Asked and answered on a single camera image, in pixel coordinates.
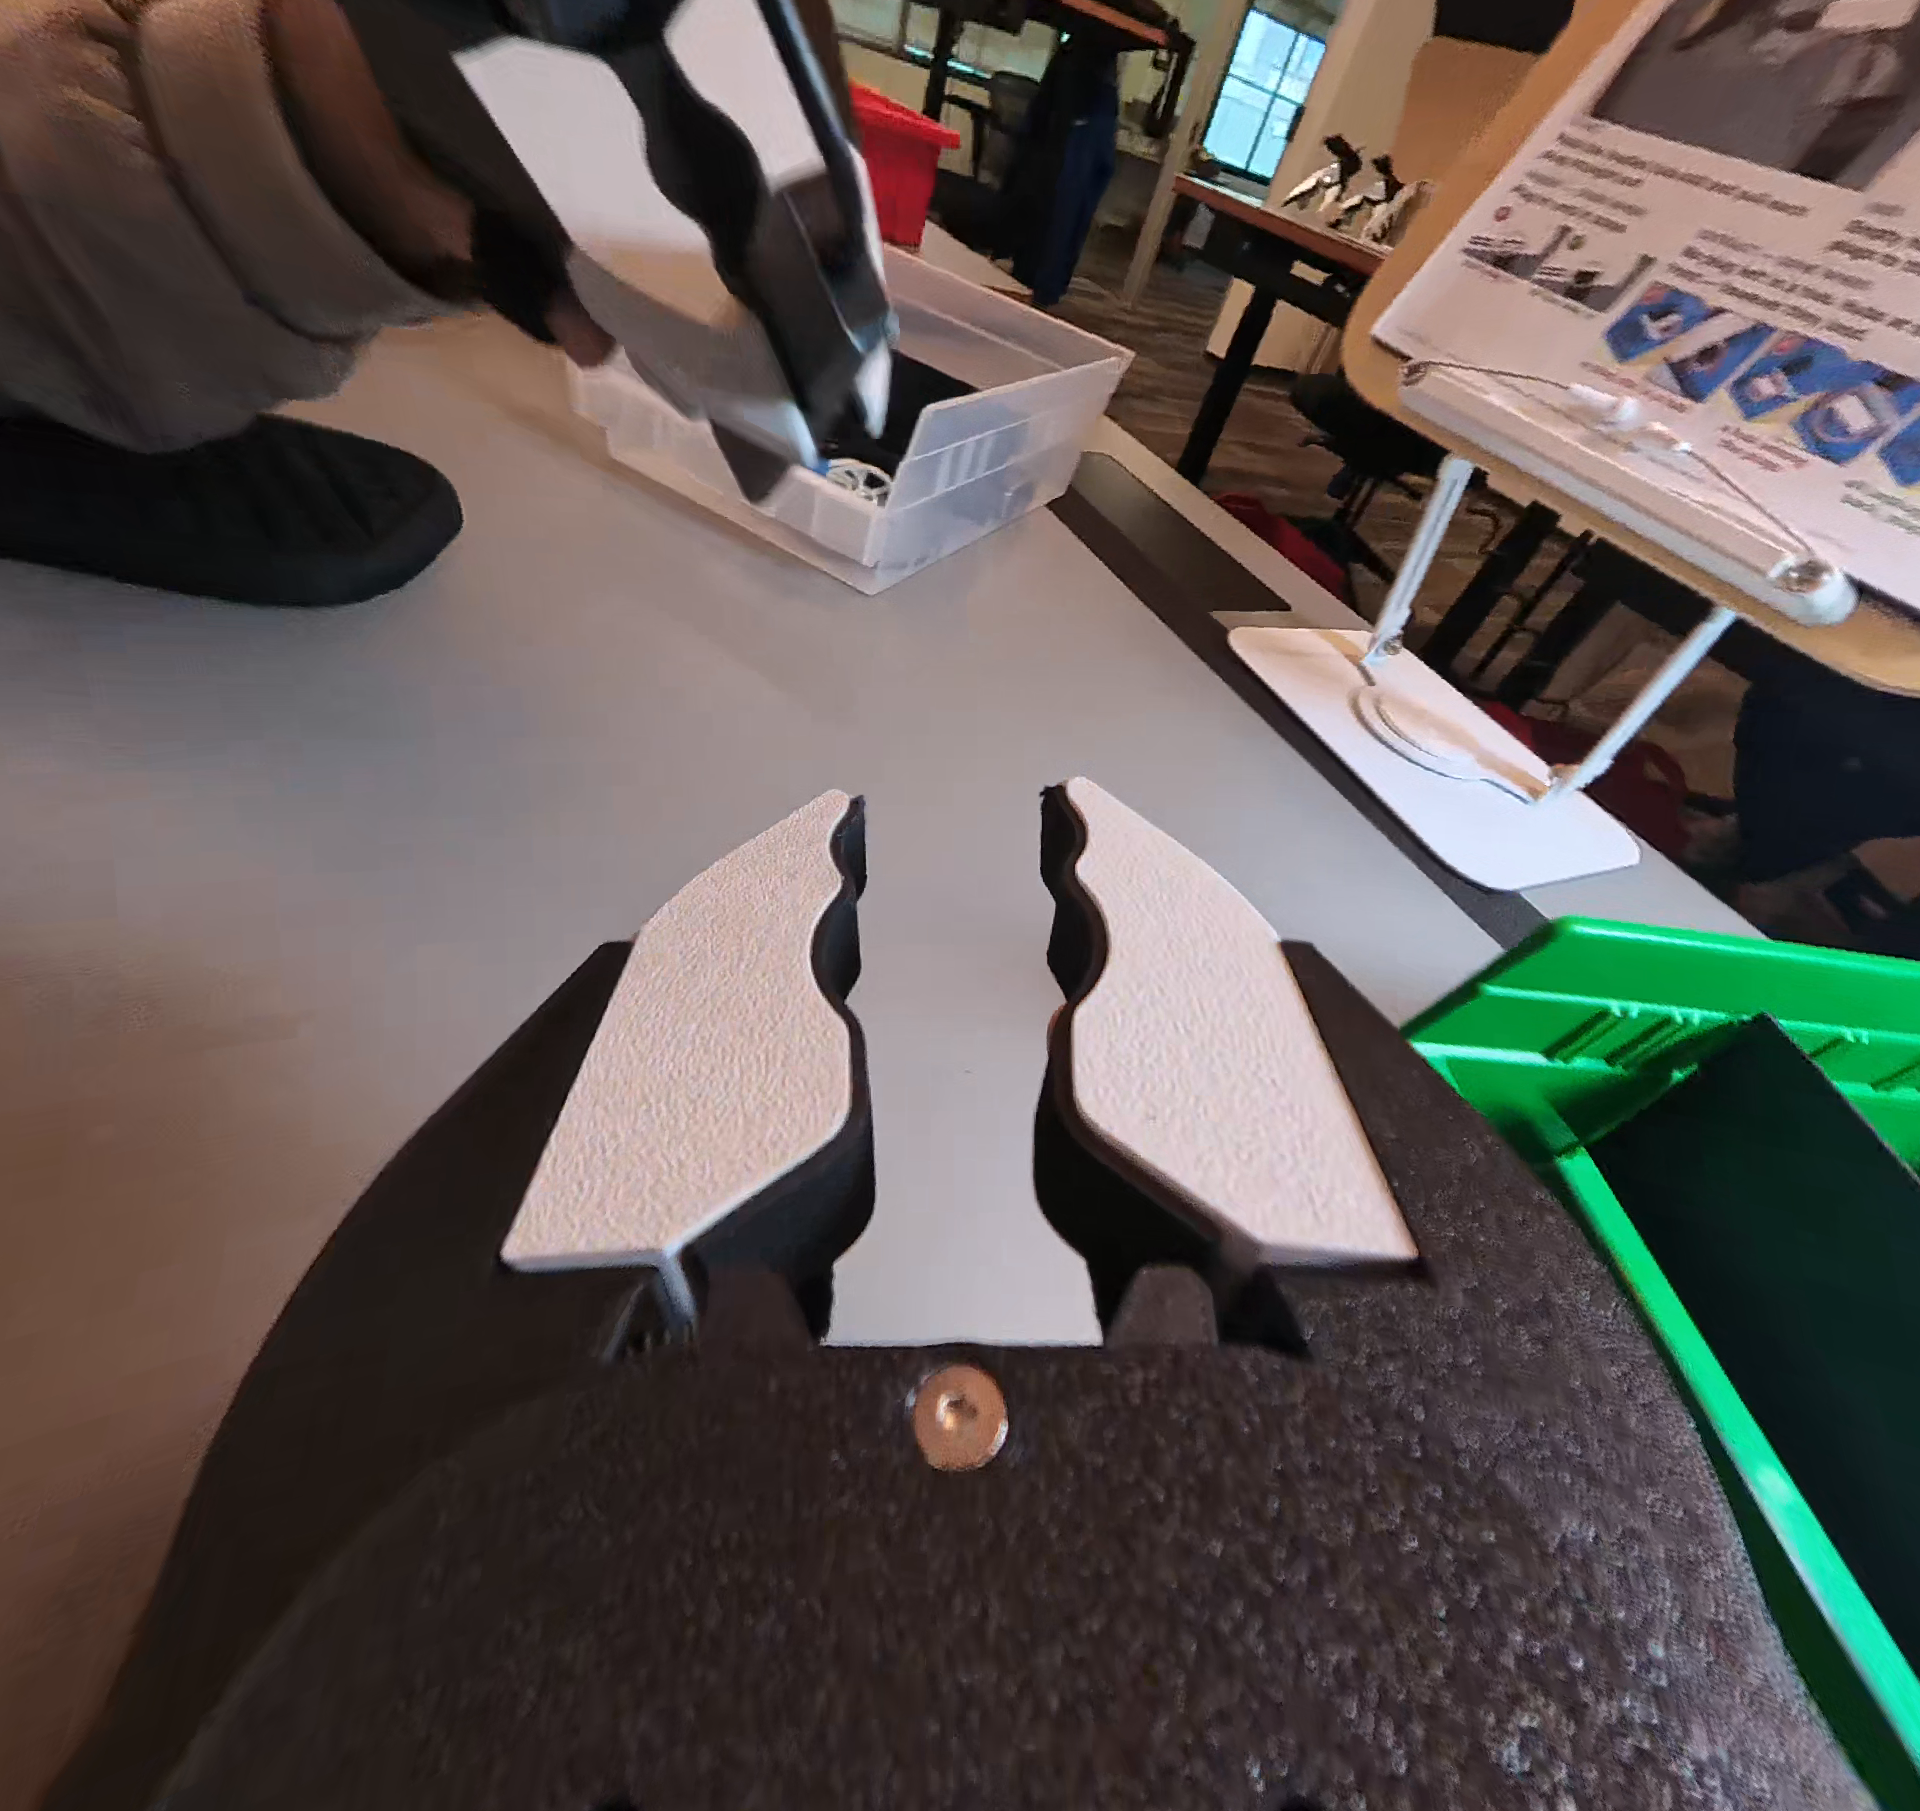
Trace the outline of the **green plastic bin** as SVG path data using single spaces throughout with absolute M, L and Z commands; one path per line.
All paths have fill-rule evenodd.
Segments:
M 1914 954 L 1549 918 L 1402 1038 L 1549 1176 L 1658 1342 L 1728 1480 L 1764 1604 L 1877 1805 L 1914 1805 L 1920 1682 L 1914 1612 L 1877 1612 L 1730 1374 L 1652 1266 L 1598 1176 L 1598 1140 L 1677 1084 L 1730 1027 L 1783 1027 L 1808 1063 L 1920 1168 L 1920 978 Z

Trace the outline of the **red crate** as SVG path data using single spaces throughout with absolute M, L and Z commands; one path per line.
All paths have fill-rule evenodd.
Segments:
M 1350 575 L 1340 557 L 1319 557 L 1291 515 L 1274 515 L 1254 495 L 1208 495 L 1229 527 L 1244 527 L 1265 547 L 1274 547 L 1296 575 L 1314 575 L 1340 606 L 1350 606 Z
M 1665 860 L 1686 850 L 1686 767 L 1658 738 L 1627 738 L 1582 794 Z

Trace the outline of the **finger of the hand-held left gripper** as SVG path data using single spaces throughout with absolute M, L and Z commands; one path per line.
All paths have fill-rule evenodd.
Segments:
M 623 346 L 638 382 L 747 457 L 742 495 L 822 474 L 747 301 L 715 275 L 709 235 L 660 183 L 630 84 L 564 46 L 485 38 L 455 50 L 564 237 L 564 289 Z
M 690 124 L 665 131 L 665 183 L 693 193 L 693 222 L 709 235 L 715 275 L 733 284 L 733 244 L 754 211 L 747 131 L 733 108 L 754 108 L 767 78 L 767 46 L 754 31 L 754 0 L 676 0 L 665 20 L 665 98 L 690 98 Z

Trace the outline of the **black wrist rest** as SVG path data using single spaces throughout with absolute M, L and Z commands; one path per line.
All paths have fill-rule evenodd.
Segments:
M 455 486 L 390 444 L 253 422 L 202 450 L 112 450 L 0 422 L 0 558 L 220 606 L 367 606 L 466 530 Z

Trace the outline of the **blue jacket on chair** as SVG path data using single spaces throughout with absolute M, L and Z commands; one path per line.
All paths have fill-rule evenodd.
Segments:
M 1033 303 L 1061 303 L 1112 183 L 1120 152 L 1120 63 L 1071 38 L 1026 109 L 1026 152 L 1006 166 L 1006 259 Z

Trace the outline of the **large red bin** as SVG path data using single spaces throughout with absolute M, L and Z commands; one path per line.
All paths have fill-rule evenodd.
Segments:
M 877 177 L 877 222 L 886 244 L 916 244 L 927 237 L 927 211 L 930 211 L 930 173 L 958 152 L 958 124 L 849 84 L 849 124 L 856 124 L 856 158 Z

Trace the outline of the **white black handheld devices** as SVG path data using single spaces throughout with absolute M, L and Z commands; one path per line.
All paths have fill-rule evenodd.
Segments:
M 1363 158 L 1342 131 L 1319 131 L 1319 173 L 1304 173 L 1274 211 L 1356 244 L 1400 244 L 1402 222 L 1430 211 L 1431 177 L 1402 177 L 1388 158 Z

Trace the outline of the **document stand with wooden board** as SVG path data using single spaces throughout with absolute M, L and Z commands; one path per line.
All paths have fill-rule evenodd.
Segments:
M 1857 593 L 1847 623 L 1796 623 L 1770 595 L 1559 500 L 1540 479 L 1501 474 L 1490 457 L 1431 435 L 1400 396 L 1400 357 L 1371 346 L 1371 317 L 1415 284 L 1431 237 L 1470 211 L 1470 193 L 1516 158 L 1516 143 L 1554 109 L 1554 98 L 1582 78 L 1582 63 L 1635 16 L 1635 0 L 1582 0 L 1549 63 L 1516 84 L 1501 116 L 1442 166 L 1430 211 L 1388 244 L 1371 284 L 1356 289 L 1342 371 L 1363 403 L 1442 450 L 1431 495 L 1388 575 L 1371 626 L 1229 626 L 1229 659 L 1463 883 L 1479 888 L 1540 888 L 1582 883 L 1605 864 L 1635 864 L 1635 845 L 1598 797 L 1582 794 L 1635 723 L 1709 659 L 1730 623 L 1849 674 L 1869 686 L 1914 698 L 1914 606 Z M 1448 686 L 1430 659 L 1402 647 L 1415 595 L 1431 566 L 1431 547 L 1484 479 L 1512 500 L 1554 506 L 1570 530 L 1598 530 L 1605 547 L 1665 566 L 1704 595 L 1693 626 L 1671 659 L 1627 698 L 1627 707 L 1574 752 L 1549 765 L 1516 730 L 1501 730 L 1463 686 Z

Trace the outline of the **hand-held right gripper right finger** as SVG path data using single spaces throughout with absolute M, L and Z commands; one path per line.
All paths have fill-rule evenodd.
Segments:
M 1087 780 L 1041 794 L 1053 898 L 1041 1215 L 1120 1342 L 1173 1273 L 1208 1342 L 1296 1342 L 1283 1282 L 1416 1282 L 1416 1233 L 1340 1077 L 1283 932 Z

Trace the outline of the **clear plastic bin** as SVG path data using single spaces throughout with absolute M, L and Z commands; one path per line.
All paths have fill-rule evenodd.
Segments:
M 648 396 L 630 357 L 564 366 L 564 403 L 638 479 L 877 595 L 1061 500 L 1134 366 L 1125 346 L 1041 317 L 951 235 L 878 244 L 878 275 L 898 301 L 886 428 L 826 450 L 826 474 L 785 474 L 767 500 L 747 500 L 715 435 Z

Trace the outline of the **printed instruction sheet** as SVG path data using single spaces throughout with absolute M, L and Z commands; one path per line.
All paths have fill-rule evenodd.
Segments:
M 1400 396 L 1770 595 L 1914 606 L 1920 0 L 1635 0 L 1371 317 Z

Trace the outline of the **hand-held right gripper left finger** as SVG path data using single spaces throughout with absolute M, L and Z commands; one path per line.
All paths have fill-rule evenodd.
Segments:
M 660 1273 L 675 1327 L 715 1273 L 780 1273 L 807 1342 L 826 1333 L 837 1258 L 877 1216 L 856 888 L 866 797 L 817 794 L 638 924 L 505 1273 Z

